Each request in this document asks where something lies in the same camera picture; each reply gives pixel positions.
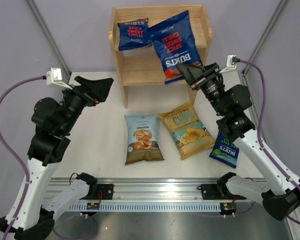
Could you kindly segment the blue Burts chilli bag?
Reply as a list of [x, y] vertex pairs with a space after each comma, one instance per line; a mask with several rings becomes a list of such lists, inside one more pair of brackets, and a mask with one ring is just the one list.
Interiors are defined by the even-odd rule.
[[203, 62], [197, 50], [191, 28], [190, 14], [185, 10], [148, 29], [148, 34], [165, 75], [164, 84], [181, 81], [177, 64], [201, 67]]
[[119, 28], [119, 51], [134, 50], [152, 45], [148, 33], [148, 18], [142, 18], [117, 24]]

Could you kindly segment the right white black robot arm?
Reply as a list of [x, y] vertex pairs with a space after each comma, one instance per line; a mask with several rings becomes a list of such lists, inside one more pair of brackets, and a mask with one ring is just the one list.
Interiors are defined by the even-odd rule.
[[216, 63], [203, 67], [179, 63], [176, 67], [190, 88], [201, 90], [221, 116], [216, 122], [219, 133], [238, 147], [266, 180], [262, 184], [229, 172], [217, 181], [218, 195], [242, 196], [261, 204], [278, 221], [287, 218], [300, 206], [300, 177], [267, 146], [260, 129], [245, 114], [252, 106], [248, 87], [237, 84], [225, 89]]

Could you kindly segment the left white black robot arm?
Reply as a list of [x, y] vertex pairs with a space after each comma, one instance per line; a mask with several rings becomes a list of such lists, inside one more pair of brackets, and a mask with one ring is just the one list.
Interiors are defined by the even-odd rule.
[[35, 134], [31, 140], [27, 161], [20, 160], [25, 176], [16, 200], [6, 216], [0, 218], [0, 231], [12, 233], [16, 240], [44, 240], [53, 231], [55, 222], [75, 202], [81, 199], [111, 200], [112, 184], [99, 184], [88, 173], [80, 173], [69, 186], [47, 203], [43, 203], [50, 180], [70, 144], [69, 135], [86, 107], [106, 101], [112, 78], [88, 80], [76, 76], [76, 85], [69, 85], [51, 72], [43, 76], [49, 85], [59, 86], [63, 99], [40, 99], [34, 106], [32, 122]]

